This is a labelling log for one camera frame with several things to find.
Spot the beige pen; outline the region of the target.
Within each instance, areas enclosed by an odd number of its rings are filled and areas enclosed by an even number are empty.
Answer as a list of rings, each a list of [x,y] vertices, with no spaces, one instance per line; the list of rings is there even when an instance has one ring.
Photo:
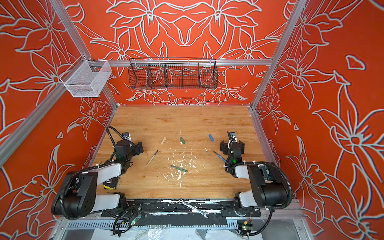
[[[157,150],[150,158],[150,160],[147,162],[146,167],[149,166],[149,164],[153,161],[153,159],[156,157],[156,155],[159,153],[159,150]]]

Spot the green pen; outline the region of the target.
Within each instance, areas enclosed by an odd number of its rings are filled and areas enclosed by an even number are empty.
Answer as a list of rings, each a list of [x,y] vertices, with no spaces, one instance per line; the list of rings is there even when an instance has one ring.
[[[174,165],[169,165],[171,168],[173,168],[173,169],[176,169],[176,170],[178,170],[178,171],[181,171],[181,172],[184,172],[184,173],[187,173],[188,172],[188,170],[186,170],[186,169],[183,169],[183,168],[180,168],[180,167],[177,167],[177,166],[174,166]]]

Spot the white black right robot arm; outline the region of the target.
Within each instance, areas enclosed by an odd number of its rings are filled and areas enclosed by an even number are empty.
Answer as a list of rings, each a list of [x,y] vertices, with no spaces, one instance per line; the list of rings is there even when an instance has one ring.
[[[220,143],[220,151],[227,156],[225,172],[237,179],[250,181],[251,189],[235,194],[237,209],[284,209],[293,200],[293,189],[287,175],[274,163],[243,161],[245,144],[237,140],[235,132],[227,132],[229,140]]]

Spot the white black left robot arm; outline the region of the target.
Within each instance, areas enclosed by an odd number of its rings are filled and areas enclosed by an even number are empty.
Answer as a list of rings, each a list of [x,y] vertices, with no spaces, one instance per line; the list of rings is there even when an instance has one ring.
[[[120,133],[112,126],[106,126],[106,132],[114,148],[111,157],[101,165],[67,173],[53,200],[53,215],[74,221],[100,212],[124,220],[135,210],[127,204],[125,194],[99,194],[97,188],[101,184],[116,187],[119,177],[133,165],[133,157],[144,152],[143,144],[133,143],[130,133]]]

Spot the blue pen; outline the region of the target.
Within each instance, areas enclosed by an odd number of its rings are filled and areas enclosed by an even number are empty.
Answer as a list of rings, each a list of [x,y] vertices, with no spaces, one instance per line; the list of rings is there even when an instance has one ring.
[[[215,153],[215,155],[216,155],[219,159],[221,159],[222,161],[226,162],[226,159],[224,159],[219,153],[217,153],[217,152],[215,152],[215,151],[214,151],[214,153]]]

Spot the yellow black tape measure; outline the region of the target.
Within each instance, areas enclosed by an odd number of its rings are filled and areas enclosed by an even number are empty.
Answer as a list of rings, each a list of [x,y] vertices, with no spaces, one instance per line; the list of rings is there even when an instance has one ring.
[[[105,190],[115,190],[117,188],[119,177],[109,179],[103,183]]]

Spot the silver wrench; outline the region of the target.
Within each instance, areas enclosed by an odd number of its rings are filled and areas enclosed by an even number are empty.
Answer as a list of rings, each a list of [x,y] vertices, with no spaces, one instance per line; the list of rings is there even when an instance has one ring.
[[[186,206],[186,207],[188,207],[188,208],[190,208],[192,211],[195,211],[196,213],[199,213],[199,214],[203,215],[205,218],[208,218],[208,213],[207,212],[205,212],[205,211],[203,211],[203,210],[201,210],[201,209],[199,209],[197,207],[194,207],[193,205],[185,202],[183,199],[179,199],[179,203],[184,205],[184,206]]]

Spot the clear plastic bin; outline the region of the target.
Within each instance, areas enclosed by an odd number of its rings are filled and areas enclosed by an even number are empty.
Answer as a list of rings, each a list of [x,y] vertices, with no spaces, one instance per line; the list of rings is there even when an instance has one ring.
[[[60,78],[66,90],[75,98],[97,98],[112,74],[108,61],[81,60]]]

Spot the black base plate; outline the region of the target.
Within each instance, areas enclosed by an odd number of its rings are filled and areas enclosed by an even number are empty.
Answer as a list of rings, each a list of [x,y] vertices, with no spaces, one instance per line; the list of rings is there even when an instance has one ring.
[[[260,217],[261,211],[254,208],[236,209],[234,199],[183,199],[185,202],[208,213],[208,217]],[[179,203],[179,199],[127,199],[127,215],[142,214],[198,214]]]

